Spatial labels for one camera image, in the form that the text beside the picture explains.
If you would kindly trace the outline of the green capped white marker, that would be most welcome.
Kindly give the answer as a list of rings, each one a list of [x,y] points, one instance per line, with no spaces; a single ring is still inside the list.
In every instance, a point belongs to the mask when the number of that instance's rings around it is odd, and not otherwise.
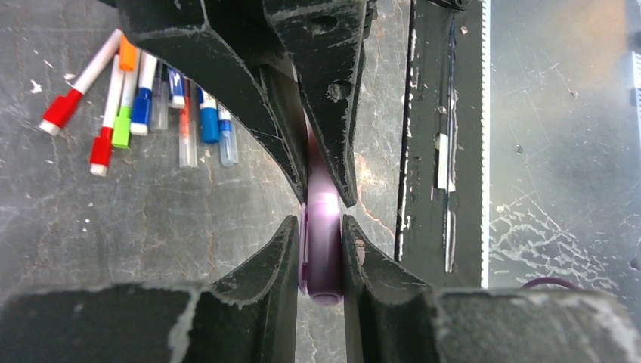
[[[130,139],[130,125],[132,121],[132,108],[138,84],[138,71],[125,73],[119,111],[114,121],[112,146],[128,149]]]

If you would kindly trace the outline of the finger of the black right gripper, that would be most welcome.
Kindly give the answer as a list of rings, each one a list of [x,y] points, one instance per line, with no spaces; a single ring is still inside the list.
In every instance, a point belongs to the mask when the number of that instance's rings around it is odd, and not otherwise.
[[[307,136],[291,60],[262,1],[117,1],[129,41],[226,107],[307,197]]]
[[[265,1],[265,18],[296,68],[320,155],[345,206],[358,200],[353,137],[364,40],[375,1]]]

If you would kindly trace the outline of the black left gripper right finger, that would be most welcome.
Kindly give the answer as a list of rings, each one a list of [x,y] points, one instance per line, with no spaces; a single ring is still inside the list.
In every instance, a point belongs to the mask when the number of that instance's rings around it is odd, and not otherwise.
[[[342,219],[350,362],[638,362],[639,331],[589,290],[434,288]]]

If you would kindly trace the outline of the red capped white marker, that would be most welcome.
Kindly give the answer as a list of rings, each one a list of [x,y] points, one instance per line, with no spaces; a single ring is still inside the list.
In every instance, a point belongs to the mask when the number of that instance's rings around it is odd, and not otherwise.
[[[44,112],[39,128],[57,135],[71,120],[80,101],[116,55],[122,30],[115,29],[94,55],[66,95],[59,95]]]

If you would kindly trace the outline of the purple highlighter cap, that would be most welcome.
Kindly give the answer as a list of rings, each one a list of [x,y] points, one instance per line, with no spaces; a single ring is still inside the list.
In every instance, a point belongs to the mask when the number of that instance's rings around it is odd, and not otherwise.
[[[343,297],[340,203],[328,178],[314,178],[302,204],[299,232],[298,285],[302,293],[322,306],[334,306]]]

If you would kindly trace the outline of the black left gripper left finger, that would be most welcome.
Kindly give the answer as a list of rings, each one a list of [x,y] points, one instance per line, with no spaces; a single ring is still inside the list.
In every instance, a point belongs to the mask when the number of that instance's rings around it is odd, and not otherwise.
[[[41,286],[1,309],[3,362],[292,362],[299,223],[213,284]]]

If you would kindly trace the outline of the orange capped white marker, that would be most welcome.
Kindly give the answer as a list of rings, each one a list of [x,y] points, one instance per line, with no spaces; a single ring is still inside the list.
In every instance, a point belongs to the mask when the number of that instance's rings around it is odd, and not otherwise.
[[[133,72],[139,61],[138,49],[122,35],[119,46],[119,68],[124,72]]]

